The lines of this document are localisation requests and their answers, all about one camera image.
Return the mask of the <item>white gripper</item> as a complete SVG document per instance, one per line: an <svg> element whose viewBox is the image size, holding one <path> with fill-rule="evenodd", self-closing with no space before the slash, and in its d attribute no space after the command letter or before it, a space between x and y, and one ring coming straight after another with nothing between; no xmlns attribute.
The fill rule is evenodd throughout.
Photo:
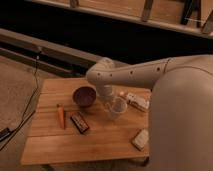
<svg viewBox="0 0 213 171"><path fill-rule="evenodd" d="M103 102L110 102L114 99L114 91L111 85L97 86L96 91L99 99Z"/></svg>

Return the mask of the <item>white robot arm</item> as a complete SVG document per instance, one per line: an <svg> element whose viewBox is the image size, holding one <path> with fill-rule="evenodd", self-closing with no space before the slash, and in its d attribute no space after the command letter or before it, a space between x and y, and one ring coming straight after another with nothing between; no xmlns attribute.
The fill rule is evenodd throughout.
<svg viewBox="0 0 213 171"><path fill-rule="evenodd" d="M103 58L86 73L106 85L148 88L150 171L213 171L213 55L170 57L117 68Z"/></svg>

